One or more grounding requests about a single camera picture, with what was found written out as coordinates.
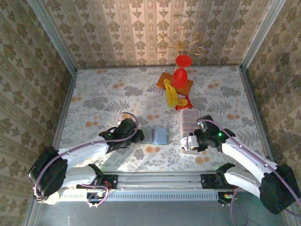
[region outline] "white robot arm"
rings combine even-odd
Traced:
[[[87,159],[100,157],[143,140],[144,134],[138,129],[138,122],[126,118],[118,127],[100,133],[92,141],[58,150],[52,146],[45,148],[29,171],[29,177],[35,183],[35,200],[44,202],[66,186],[89,185],[96,182],[97,185],[101,185],[104,174],[96,165],[75,166]]]
[[[301,197],[295,176],[289,166],[286,164],[279,166],[245,146],[239,139],[233,139],[235,134],[228,129],[220,129],[209,115],[198,121],[200,129],[190,133],[188,138],[182,138],[181,148],[201,152],[208,146],[216,147],[219,152],[232,157],[247,169],[242,170],[231,163],[221,166],[216,171],[215,180],[220,187],[223,185],[241,187],[260,198],[270,212],[278,214],[295,202],[295,198],[276,176],[276,172],[297,197]]]

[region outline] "red ornament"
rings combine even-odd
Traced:
[[[175,70],[172,78],[171,85],[177,89],[184,88],[188,80],[188,75],[186,70],[183,67]]]
[[[189,67],[192,65],[192,59],[188,55],[179,55],[176,59],[175,62],[180,66],[180,67]]]

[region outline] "table surface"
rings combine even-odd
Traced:
[[[119,149],[82,165],[95,163],[103,171],[212,171],[232,158],[208,148],[199,155],[180,152],[181,113],[169,108],[166,94],[156,88],[171,66],[79,70],[60,147],[78,145],[117,125],[120,112],[138,117],[141,127],[167,127],[169,145],[136,144]],[[193,80],[189,97],[200,116],[233,131],[257,153],[264,155],[238,66],[187,68]]]

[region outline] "damask wallpaper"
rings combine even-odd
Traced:
[[[0,225],[21,225],[28,170],[51,144],[70,74],[24,0],[0,1]]]
[[[41,0],[77,68],[169,65],[175,49],[156,52],[156,37],[198,32],[207,53],[196,65],[241,63],[271,0]]]
[[[301,186],[301,1],[288,0],[248,68],[278,162]]]

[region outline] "yellow object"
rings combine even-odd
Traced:
[[[188,100],[186,98],[179,98],[178,105],[181,107],[185,107],[188,104]]]
[[[166,88],[166,98],[169,107],[175,107],[178,105],[178,94],[174,87],[170,84],[170,80],[165,79],[164,85]]]

